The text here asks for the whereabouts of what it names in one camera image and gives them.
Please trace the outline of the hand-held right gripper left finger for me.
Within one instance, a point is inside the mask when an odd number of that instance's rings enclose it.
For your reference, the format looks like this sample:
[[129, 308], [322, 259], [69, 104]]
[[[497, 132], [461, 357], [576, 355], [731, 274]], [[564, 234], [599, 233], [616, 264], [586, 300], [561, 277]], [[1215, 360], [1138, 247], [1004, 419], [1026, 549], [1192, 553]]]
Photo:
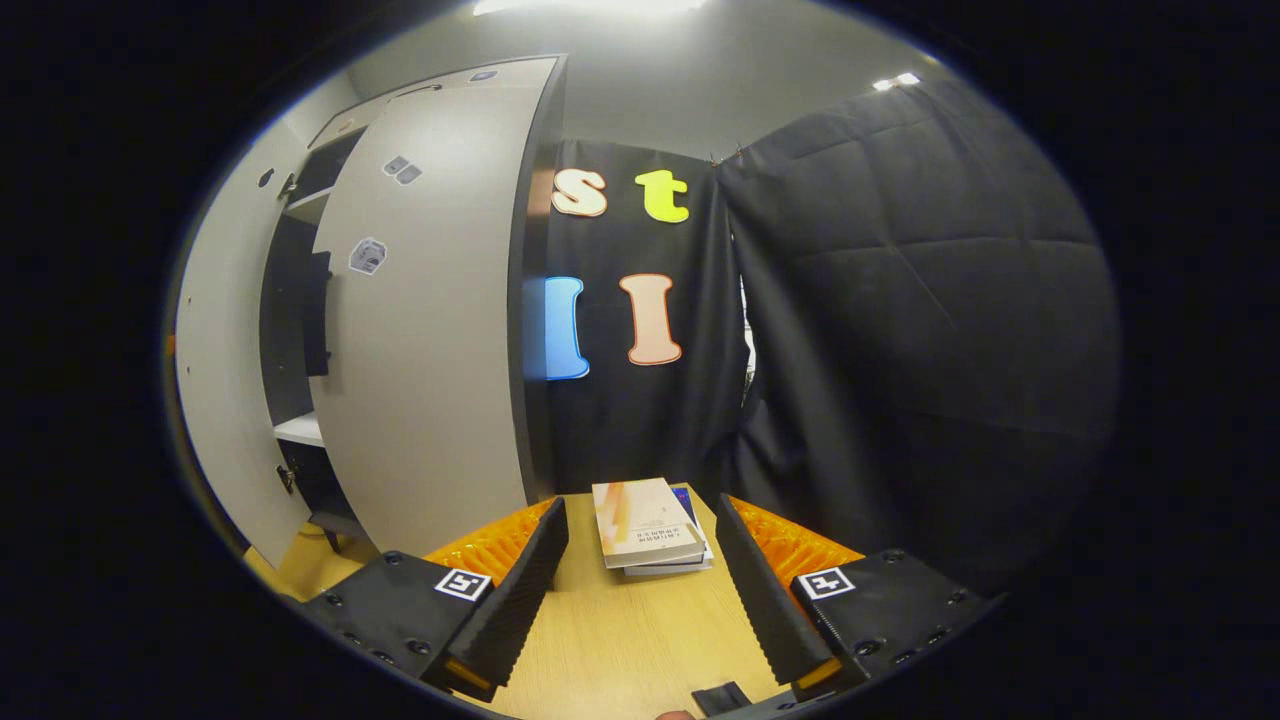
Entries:
[[388, 551], [300, 611], [403, 676], [490, 702], [509, 683], [568, 541], [564, 500], [549, 498], [425, 557]]

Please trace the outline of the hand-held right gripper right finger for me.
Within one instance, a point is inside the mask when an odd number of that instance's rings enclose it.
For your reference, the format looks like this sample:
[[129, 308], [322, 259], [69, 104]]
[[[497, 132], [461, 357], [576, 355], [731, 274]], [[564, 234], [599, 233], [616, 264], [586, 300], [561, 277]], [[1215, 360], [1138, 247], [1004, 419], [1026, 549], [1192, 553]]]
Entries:
[[716, 538], [774, 679], [799, 702], [916, 666], [996, 606], [904, 550], [861, 553], [730, 495]]

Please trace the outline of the white cabinet shelf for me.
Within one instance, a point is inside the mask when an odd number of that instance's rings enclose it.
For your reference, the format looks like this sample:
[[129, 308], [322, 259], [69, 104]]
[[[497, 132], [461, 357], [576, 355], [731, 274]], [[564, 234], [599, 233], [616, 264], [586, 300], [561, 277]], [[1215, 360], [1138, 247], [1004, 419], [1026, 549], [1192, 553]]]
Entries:
[[282, 215], [310, 225], [319, 225], [333, 190], [334, 187], [330, 186], [289, 202]]
[[279, 441], [324, 448], [325, 442], [315, 411], [306, 413], [273, 427]]

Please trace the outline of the blue cover book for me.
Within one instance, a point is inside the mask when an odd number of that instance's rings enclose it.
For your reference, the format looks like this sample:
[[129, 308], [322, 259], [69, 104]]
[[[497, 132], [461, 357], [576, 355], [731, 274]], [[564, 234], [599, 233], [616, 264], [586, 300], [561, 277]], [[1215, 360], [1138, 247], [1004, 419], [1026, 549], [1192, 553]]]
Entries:
[[698, 519], [692, 496], [687, 488], [673, 487], [672, 492], [677, 501], [684, 507], [685, 512], [692, 524], [692, 528], [698, 532], [699, 538], [703, 541], [703, 552], [700, 559], [692, 556], [666, 562], [649, 562], [636, 566], [630, 566], [623, 569], [626, 577], [659, 577], [659, 575], [672, 575], [672, 574], [685, 574], [691, 571], [705, 571], [710, 569], [712, 561], [714, 559], [713, 548], [710, 542], [707, 539], [705, 532], [701, 529], [701, 523]]

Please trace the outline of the dark quilted cloth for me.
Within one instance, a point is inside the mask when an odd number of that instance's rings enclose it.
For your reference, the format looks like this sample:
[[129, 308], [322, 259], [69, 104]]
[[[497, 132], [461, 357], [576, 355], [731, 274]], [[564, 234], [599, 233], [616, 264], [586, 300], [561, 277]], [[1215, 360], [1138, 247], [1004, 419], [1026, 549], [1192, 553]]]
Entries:
[[1116, 414], [1117, 300], [1073, 187], [959, 81], [806, 114], [716, 178], [756, 351], [723, 491], [1004, 589]]

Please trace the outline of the grey cabinet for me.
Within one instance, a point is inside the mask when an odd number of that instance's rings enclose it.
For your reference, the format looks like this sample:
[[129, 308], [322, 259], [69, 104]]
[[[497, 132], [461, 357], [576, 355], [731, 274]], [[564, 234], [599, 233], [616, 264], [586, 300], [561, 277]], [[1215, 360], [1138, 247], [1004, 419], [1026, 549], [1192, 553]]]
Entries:
[[[563, 128], [564, 79], [568, 59], [563, 54], [550, 55], [559, 58], [547, 83], [541, 88], [532, 87], [540, 94], [540, 97], [524, 155], [509, 243], [509, 363], [513, 368], [511, 400], [520, 466], [527, 496], [525, 507], [549, 498], [554, 492], [545, 433], [547, 355], [543, 347], [543, 309], [550, 178]], [[344, 164], [366, 128], [357, 129], [351, 136], [319, 149], [328, 150], [340, 145], [346, 150], [346, 159], [340, 164], [340, 169], [326, 187], [335, 186]], [[303, 345], [306, 392], [301, 409], [278, 424], [315, 411], [310, 382], [328, 372], [325, 305], [326, 283], [332, 273], [329, 254], [319, 252], [315, 249], [319, 225], [314, 225], [312, 249], [303, 256], [303, 265], [296, 273], [296, 279], [300, 282], [300, 331]], [[285, 451], [285, 478], [293, 482], [310, 480], [312, 483], [308, 501], [312, 510], [312, 523], [326, 527], [333, 534], [361, 537], [372, 543], [340, 488], [325, 447], [319, 448], [279, 439], [278, 443]]]

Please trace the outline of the grey cabinet door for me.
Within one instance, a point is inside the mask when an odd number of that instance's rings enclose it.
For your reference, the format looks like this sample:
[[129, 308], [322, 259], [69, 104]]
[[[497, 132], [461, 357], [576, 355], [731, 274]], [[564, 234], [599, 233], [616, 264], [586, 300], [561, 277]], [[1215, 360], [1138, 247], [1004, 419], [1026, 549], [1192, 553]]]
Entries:
[[370, 541], [425, 556], [527, 502], [511, 400], [509, 243], [540, 94], [393, 100], [319, 225], [326, 455]]
[[175, 314], [180, 406], [195, 455], [223, 511], [261, 560], [287, 556], [310, 511], [278, 474], [260, 304], [282, 188], [307, 143], [287, 120], [264, 129], [212, 196], [186, 261]]

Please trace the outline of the black backdrop cloth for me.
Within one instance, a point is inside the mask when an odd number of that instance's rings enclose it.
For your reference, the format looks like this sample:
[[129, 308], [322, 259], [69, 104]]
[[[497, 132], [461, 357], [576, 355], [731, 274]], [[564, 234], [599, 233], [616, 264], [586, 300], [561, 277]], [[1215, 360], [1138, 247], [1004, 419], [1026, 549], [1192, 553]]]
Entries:
[[566, 140], [550, 213], [556, 489], [662, 477], [717, 495], [746, 384], [740, 277], [709, 163]]

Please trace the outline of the white orange cover book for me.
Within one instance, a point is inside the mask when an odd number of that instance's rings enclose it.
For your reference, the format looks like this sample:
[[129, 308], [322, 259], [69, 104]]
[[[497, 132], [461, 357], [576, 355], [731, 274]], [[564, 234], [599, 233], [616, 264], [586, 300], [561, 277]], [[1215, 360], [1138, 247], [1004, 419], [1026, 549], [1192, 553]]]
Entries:
[[664, 478], [591, 486], [604, 568], [699, 564], [707, 541]]

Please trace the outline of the large ceiling light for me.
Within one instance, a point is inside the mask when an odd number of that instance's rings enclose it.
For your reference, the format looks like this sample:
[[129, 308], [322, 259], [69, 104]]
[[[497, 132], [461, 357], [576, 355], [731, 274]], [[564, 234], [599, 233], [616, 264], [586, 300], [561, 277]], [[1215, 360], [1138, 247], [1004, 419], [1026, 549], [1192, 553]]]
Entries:
[[575, 12], [607, 12], [631, 15], [664, 15], [700, 9], [708, 0], [477, 0], [472, 15], [490, 15], [502, 12], [535, 9], [563, 9]]

